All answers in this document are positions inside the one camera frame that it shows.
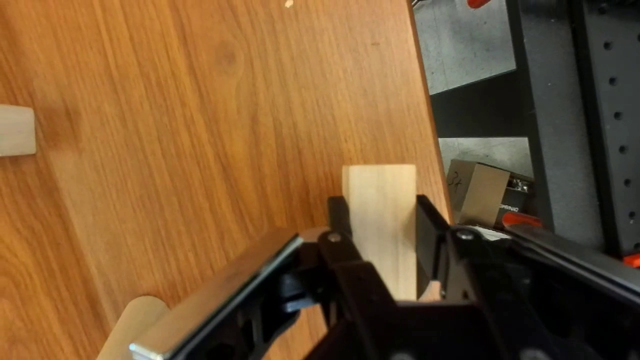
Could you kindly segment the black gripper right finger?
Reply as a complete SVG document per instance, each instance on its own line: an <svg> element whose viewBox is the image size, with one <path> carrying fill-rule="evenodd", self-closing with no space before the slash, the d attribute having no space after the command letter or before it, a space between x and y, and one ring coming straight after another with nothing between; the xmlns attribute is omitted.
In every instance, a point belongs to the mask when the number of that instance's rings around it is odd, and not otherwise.
<svg viewBox="0 0 640 360"><path fill-rule="evenodd" d="M442 300L419 309L419 360L517 360L520 289L500 250L476 230L451 226L416 198L419 280L440 281Z"/></svg>

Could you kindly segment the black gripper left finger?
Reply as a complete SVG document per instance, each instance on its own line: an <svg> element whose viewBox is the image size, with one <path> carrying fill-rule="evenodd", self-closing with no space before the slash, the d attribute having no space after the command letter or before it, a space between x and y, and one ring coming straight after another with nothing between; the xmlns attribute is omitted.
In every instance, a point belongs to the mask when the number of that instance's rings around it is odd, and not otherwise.
<svg viewBox="0 0 640 360"><path fill-rule="evenodd" d="M397 300L377 268L353 239L351 208L343 195L329 198L330 230L319 239L329 270L322 313L329 333L314 345L314 360L386 360L386 324Z"/></svg>

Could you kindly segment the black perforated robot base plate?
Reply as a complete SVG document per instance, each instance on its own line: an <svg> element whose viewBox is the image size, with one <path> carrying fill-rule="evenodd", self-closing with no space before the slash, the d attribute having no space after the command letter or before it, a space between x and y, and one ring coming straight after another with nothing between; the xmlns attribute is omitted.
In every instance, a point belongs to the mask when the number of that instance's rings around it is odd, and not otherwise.
<svg viewBox="0 0 640 360"><path fill-rule="evenodd" d="M640 0L414 0L445 138L524 138L543 221L640 246Z"/></svg>

